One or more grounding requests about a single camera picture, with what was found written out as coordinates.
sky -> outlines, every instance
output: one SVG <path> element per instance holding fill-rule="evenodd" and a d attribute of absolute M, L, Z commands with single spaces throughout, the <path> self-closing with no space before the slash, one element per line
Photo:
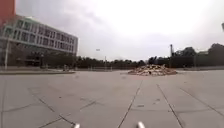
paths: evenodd
<path fill-rule="evenodd" d="M 224 44 L 223 0 L 16 0 L 16 13 L 79 38 L 78 55 L 147 60 Z"/>

street light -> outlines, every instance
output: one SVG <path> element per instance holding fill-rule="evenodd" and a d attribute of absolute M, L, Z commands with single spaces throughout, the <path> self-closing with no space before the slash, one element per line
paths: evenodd
<path fill-rule="evenodd" d="M 105 56 L 105 64 L 104 64 L 104 69 L 107 70 L 107 57 Z"/>

building facade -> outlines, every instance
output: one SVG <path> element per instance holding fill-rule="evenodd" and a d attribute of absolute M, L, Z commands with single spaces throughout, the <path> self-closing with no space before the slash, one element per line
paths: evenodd
<path fill-rule="evenodd" d="M 77 48 L 77 37 L 32 18 L 15 15 L 0 26 L 1 65 L 6 53 L 9 65 L 72 65 Z"/>

